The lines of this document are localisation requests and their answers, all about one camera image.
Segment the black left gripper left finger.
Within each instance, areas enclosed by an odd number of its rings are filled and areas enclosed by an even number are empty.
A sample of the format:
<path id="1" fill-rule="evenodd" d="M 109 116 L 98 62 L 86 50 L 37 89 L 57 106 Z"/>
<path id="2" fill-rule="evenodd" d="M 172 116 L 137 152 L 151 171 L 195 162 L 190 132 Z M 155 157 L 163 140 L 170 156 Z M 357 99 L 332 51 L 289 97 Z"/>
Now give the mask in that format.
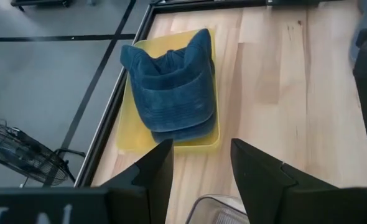
<path id="1" fill-rule="evenodd" d="M 173 172 L 166 139 L 99 187 L 0 188 L 0 223 L 164 223 Z"/>

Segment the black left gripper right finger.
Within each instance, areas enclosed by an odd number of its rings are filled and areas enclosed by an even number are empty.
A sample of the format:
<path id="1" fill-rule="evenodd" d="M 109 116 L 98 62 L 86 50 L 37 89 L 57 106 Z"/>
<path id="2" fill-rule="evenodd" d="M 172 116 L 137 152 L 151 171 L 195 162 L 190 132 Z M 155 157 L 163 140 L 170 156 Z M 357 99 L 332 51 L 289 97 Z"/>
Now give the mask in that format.
<path id="1" fill-rule="evenodd" d="M 367 223 L 367 187 L 338 188 L 238 138 L 231 165 L 250 223 Z"/>

